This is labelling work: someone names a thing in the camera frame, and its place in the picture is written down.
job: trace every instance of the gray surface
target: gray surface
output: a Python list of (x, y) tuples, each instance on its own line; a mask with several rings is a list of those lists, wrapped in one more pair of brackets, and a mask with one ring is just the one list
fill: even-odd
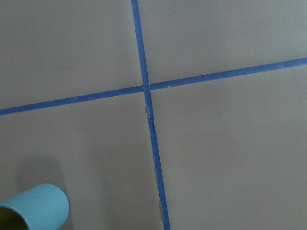
[(63, 230), (161, 230), (143, 94), (0, 116), (0, 200), (63, 188)]
[(306, 0), (141, 0), (151, 82), (307, 56)]
[(0, 108), (142, 84), (127, 0), (0, 1)]
[(174, 230), (307, 228), (307, 67), (152, 92)]

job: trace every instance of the blue tape strip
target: blue tape strip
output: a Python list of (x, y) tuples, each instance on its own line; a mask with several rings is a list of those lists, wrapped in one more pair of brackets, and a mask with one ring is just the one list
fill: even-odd
[(141, 21), (140, 21), (139, 6), (138, 6), (137, 0), (131, 0), (131, 3), (132, 3), (133, 18), (134, 18), (136, 41), (138, 45), (138, 52), (139, 52), (139, 59), (140, 59), (142, 81), (143, 81), (143, 87), (144, 87), (145, 103), (146, 103), (146, 106), (149, 112), (148, 125), (149, 125), (149, 132), (150, 132), (150, 138), (151, 138), (152, 149), (153, 149), (155, 175), (157, 179), (159, 198), (160, 198), (160, 203), (161, 203), (162, 213), (163, 213), (163, 226), (165, 230), (170, 230), (166, 196), (165, 196), (165, 188), (164, 188), (162, 168), (161, 168), (161, 162), (160, 162), (158, 139), (157, 139), (157, 133), (155, 130), (155, 125), (154, 125), (154, 110), (153, 110), (152, 96), (150, 92), (150, 84), (149, 84), (147, 64), (146, 64), (146, 56), (145, 56), (145, 49), (144, 49), (144, 42), (143, 42), (143, 35), (142, 35), (142, 28), (141, 28)]
[(119, 90), (98, 92), (98, 93), (93, 93), (93, 94), (88, 94), (88, 95), (83, 95), (83, 96), (64, 98), (64, 99), (48, 101), (48, 102), (41, 102), (41, 103), (36, 103), (36, 104), (22, 105), (22, 106), (17, 106), (13, 108), (7, 108), (7, 109), (0, 109), (0, 115), (14, 114), (14, 113), (19, 113), (19, 112), (49, 108), (49, 107), (65, 105), (65, 104), (92, 101), (92, 100), (97, 100), (97, 99), (102, 99), (102, 98), (107, 98), (107, 97), (116, 97), (116, 96), (132, 94), (132, 93), (137, 93), (137, 92), (142, 92), (142, 91), (143, 91), (142, 86), (135, 86), (135, 87), (124, 88), (124, 89), (119, 89)]
[(242, 76), (242, 75), (247, 75), (247, 74), (267, 72), (267, 71), (278, 70), (278, 69), (286, 69), (286, 68), (298, 67), (298, 66), (303, 66), (303, 65), (307, 65), (307, 58), (276, 62), (276, 63), (266, 64), (266, 65), (261, 65), (261, 66), (253, 66), (253, 67), (234, 69), (234, 70), (229, 70), (229, 71), (224, 71), (224, 72), (219, 72), (219, 73), (210, 73), (210, 74), (199, 75), (195, 77), (153, 83), (150, 85), (150, 88), (151, 90), (158, 90), (158, 89), (164, 89), (168, 87), (188, 85), (188, 84), (194, 84), (194, 83), (199, 83), (199, 82), (204, 82), (204, 81), (212, 81), (212, 80), (223, 79), (223, 78), (237, 77), (237, 76)]

